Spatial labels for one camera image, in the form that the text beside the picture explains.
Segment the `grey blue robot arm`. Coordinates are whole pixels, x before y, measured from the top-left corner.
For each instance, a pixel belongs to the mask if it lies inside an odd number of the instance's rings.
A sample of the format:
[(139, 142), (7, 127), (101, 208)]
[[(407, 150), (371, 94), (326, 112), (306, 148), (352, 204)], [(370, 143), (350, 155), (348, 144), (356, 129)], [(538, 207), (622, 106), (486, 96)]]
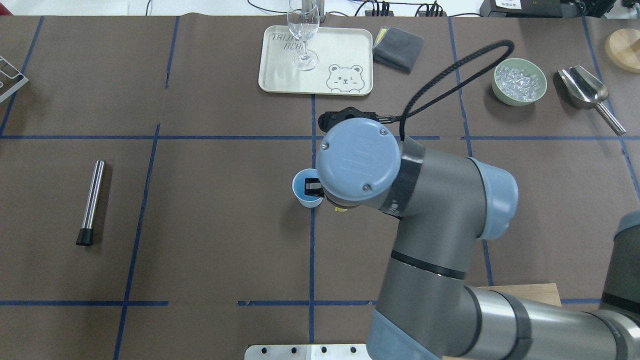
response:
[(322, 120), (306, 192), (398, 219), (366, 351), (373, 360), (637, 360), (639, 212), (614, 235), (599, 308), (574, 311), (466, 285), (474, 242), (506, 232), (519, 201), (508, 171), (397, 140), (382, 123)]

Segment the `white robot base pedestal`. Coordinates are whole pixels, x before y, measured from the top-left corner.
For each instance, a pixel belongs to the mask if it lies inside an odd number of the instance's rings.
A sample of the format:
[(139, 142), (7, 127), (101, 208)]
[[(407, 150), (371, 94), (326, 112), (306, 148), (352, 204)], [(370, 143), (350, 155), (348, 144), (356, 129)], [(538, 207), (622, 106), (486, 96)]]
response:
[(356, 344), (256, 344), (247, 348), (245, 360), (370, 360), (366, 345)]

